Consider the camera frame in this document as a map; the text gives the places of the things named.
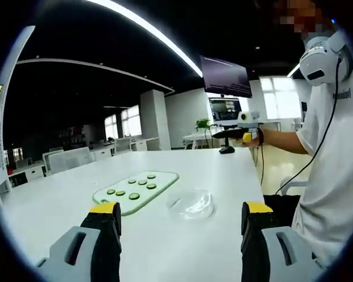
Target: black ceiling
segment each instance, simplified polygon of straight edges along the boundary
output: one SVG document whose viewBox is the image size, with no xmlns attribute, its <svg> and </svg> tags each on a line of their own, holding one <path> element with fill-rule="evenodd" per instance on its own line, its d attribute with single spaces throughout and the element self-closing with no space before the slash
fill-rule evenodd
<svg viewBox="0 0 353 282">
<path fill-rule="evenodd" d="M 293 27 L 273 25 L 271 11 L 258 11 L 253 0 L 116 2 L 156 26 L 198 66 L 205 55 L 246 66 L 250 79 L 286 75 L 304 51 Z M 202 79 L 173 51 L 107 8 L 85 0 L 58 0 L 43 2 L 35 11 L 29 24 L 36 28 L 20 61 L 39 56 L 103 63 L 177 92 L 202 87 Z M 165 91 L 91 66 L 18 65 L 7 96 L 4 138 L 104 118 L 113 110 L 103 106 L 136 105 L 139 95 L 153 88 Z"/>
</svg>

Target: monitor screen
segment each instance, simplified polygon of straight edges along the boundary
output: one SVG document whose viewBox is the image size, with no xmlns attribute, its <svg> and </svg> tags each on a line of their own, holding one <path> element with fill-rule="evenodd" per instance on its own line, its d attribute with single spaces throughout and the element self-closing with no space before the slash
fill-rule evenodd
<svg viewBox="0 0 353 282">
<path fill-rule="evenodd" d="M 213 120 L 216 125 L 236 125 L 241 104 L 238 98 L 210 98 Z"/>
<path fill-rule="evenodd" d="M 245 67 L 203 56 L 201 65 L 206 92 L 252 98 Z"/>
</svg>

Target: person's hand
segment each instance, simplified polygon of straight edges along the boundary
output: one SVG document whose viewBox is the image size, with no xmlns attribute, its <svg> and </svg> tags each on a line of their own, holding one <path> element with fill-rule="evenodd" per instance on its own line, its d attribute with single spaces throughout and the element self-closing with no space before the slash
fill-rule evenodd
<svg viewBox="0 0 353 282">
<path fill-rule="evenodd" d="M 243 147 L 257 147 L 259 146 L 260 140 L 258 137 L 252 139 L 250 142 L 242 142 Z"/>
</svg>

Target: floor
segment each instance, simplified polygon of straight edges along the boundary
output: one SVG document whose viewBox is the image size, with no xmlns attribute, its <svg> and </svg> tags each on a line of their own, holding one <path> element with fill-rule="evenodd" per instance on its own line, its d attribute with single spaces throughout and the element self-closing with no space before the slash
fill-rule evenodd
<svg viewBox="0 0 353 282">
<path fill-rule="evenodd" d="M 280 183 L 285 177 L 294 176 L 311 160 L 311 156 L 293 154 L 267 145 L 264 145 L 263 153 L 265 166 L 262 189 L 265 195 L 274 194 L 280 188 Z M 307 179 L 310 171 L 311 165 L 300 174 L 300 178 Z M 257 172 L 259 181 L 261 181 L 261 148 L 259 148 Z M 303 190 L 303 187 L 292 187 L 288 190 L 288 194 L 301 194 Z"/>
</svg>

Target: green plant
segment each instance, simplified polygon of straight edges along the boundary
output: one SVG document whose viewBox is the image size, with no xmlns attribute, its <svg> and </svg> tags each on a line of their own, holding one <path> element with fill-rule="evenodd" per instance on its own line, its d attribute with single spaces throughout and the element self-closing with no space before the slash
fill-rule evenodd
<svg viewBox="0 0 353 282">
<path fill-rule="evenodd" d="M 199 128 L 207 128 L 209 126 L 209 119 L 199 119 L 196 121 L 196 131 Z"/>
</svg>

